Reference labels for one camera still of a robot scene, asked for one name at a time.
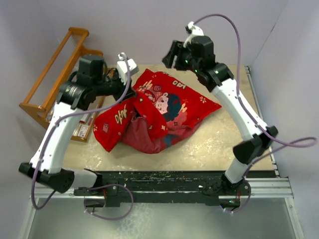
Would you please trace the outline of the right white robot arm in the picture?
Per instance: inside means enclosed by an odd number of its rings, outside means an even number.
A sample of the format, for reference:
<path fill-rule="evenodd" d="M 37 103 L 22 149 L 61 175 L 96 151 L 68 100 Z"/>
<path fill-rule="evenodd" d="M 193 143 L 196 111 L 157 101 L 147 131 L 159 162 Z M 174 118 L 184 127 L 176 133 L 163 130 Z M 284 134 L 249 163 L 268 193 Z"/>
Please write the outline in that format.
<path fill-rule="evenodd" d="M 239 190 L 252 161 L 270 147 L 271 138 L 278 134 L 277 128 L 267 126 L 237 90 L 238 83 L 230 69 L 216 62 L 214 44 L 208 36 L 196 36 L 188 43 L 174 40 L 162 62 L 166 68 L 193 72 L 221 102 L 239 129 L 243 140 L 233 147 L 235 158 L 221 176 L 222 191 L 233 195 Z"/>

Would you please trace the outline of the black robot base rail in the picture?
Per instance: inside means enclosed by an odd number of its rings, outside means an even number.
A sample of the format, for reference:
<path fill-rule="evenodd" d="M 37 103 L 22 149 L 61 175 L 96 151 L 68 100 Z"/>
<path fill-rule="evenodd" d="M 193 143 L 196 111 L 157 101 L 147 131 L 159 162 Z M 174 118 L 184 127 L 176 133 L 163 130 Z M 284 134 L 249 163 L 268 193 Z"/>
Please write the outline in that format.
<path fill-rule="evenodd" d="M 77 183 L 75 172 L 43 172 L 38 181 L 49 188 L 83 196 L 89 207 L 119 207 L 121 203 L 186 203 L 239 208 L 240 197 L 252 187 L 241 179 L 231 184 L 222 171 L 95 171 L 93 183 Z"/>

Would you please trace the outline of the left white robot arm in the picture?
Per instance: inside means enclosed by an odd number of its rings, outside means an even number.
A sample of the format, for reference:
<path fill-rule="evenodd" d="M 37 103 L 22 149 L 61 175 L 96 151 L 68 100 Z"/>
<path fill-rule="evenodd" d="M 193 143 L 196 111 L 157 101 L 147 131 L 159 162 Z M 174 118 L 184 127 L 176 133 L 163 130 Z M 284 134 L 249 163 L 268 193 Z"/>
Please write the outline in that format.
<path fill-rule="evenodd" d="M 78 69 L 59 87 L 53 115 L 40 147 L 29 162 L 20 164 L 20 173 L 60 193 L 71 187 L 85 188 L 91 195 L 101 193 L 102 177 L 98 173 L 88 169 L 64 169 L 63 160 L 80 119 L 100 111 L 89 109 L 97 97 L 113 96 L 120 103 L 134 95 L 131 77 L 139 68 L 125 53 L 120 53 L 118 58 L 114 76 L 108 77 L 102 56 L 80 57 Z"/>

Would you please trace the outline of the red printed pillowcase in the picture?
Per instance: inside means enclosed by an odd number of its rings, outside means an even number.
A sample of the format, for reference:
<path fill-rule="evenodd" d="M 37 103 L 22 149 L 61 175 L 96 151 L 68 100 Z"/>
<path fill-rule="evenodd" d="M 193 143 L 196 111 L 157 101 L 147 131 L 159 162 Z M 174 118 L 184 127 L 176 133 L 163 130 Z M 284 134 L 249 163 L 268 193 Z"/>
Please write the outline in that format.
<path fill-rule="evenodd" d="M 165 72 L 146 69 L 133 88 L 136 96 L 95 120 L 95 139 L 107 152 L 122 142 L 143 153 L 159 153 L 190 137 L 221 108 Z"/>

